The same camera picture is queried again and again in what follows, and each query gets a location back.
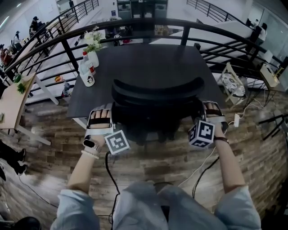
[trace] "white table leg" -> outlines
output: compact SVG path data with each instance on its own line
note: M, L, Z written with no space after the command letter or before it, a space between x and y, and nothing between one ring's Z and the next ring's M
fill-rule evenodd
M0 129L0 133L1 133L3 136L12 139L14 142L18 142L18 141L19 141L19 139L15 138L15 137L13 137L13 136L11 136L11 135L9 135L9 134L7 134L6 132L2 131L1 129Z
M76 121L82 128L86 130L87 127L87 120L84 117L81 118L73 118L74 121Z
M44 84L40 81L40 79L36 76L35 78L36 83L39 87L48 95L48 97L56 104L59 105L59 101L50 93L50 91L44 86Z
M35 139L39 142L42 142L43 144L46 144L48 146L51 145L51 142L49 142L48 140L44 139L44 138L41 138L40 136L28 131L27 129L23 128L22 126L20 125L17 125L16 129L24 134L26 134L27 136L29 136L31 139Z

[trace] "white bracelet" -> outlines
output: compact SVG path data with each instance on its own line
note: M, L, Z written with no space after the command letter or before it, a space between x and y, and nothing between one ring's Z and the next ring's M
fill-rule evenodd
M82 150L81 153L86 154L86 155L91 156L91 157L94 157L95 159L99 159L99 156L97 156L97 153L93 154L93 153L90 153L86 150Z

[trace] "dark bracelet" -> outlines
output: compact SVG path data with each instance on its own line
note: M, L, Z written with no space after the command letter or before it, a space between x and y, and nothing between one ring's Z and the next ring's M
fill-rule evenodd
M214 141L223 141L223 142L227 142L229 144L229 140L225 137L215 137L214 136Z

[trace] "white cube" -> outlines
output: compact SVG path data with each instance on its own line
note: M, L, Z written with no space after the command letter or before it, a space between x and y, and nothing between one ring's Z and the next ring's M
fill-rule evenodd
M206 121L198 121L189 130L189 144L199 148L205 148L214 140L215 125Z

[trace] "black strap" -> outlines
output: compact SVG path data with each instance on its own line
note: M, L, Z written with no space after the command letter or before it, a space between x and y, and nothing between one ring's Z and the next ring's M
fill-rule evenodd
M91 124L110 124L110 118L95 118L95 119L90 119L89 120L89 125Z
M223 142L227 142L229 144L229 140L225 137L215 137L214 136L214 141L223 141Z
M220 110L206 110L207 115L218 115L223 116Z

